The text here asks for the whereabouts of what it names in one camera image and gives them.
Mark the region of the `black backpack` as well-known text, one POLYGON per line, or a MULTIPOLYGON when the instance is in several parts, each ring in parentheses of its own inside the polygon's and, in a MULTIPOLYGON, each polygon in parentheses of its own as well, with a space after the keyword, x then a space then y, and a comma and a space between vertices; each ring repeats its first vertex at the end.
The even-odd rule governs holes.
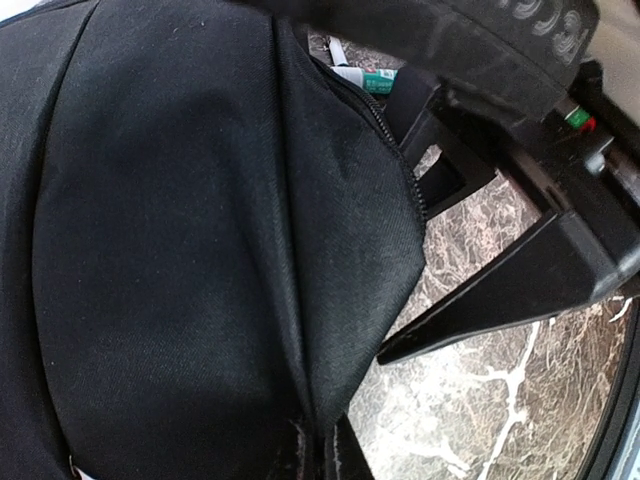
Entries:
POLYGON ((371 105, 289 22, 3 22, 2 477, 369 478, 346 413, 423 238, 371 105))

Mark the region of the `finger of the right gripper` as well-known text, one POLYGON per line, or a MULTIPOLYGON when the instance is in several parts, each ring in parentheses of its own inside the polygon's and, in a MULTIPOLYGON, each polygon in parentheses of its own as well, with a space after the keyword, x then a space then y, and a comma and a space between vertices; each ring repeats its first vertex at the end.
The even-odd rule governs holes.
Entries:
POLYGON ((574 212, 548 213, 455 290, 387 339, 381 365, 592 305, 629 279, 574 212))

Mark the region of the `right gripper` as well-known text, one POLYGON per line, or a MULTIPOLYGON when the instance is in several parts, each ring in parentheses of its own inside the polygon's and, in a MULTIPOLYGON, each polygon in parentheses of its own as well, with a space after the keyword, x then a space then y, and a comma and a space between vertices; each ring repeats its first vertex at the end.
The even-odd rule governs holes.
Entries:
POLYGON ((578 73, 599 19, 590 1, 303 1, 314 29, 402 59, 385 109, 386 143, 417 168, 430 220, 514 174, 543 214, 451 293, 454 300, 599 300, 639 293, 638 205, 605 170, 633 159, 638 130, 578 73))

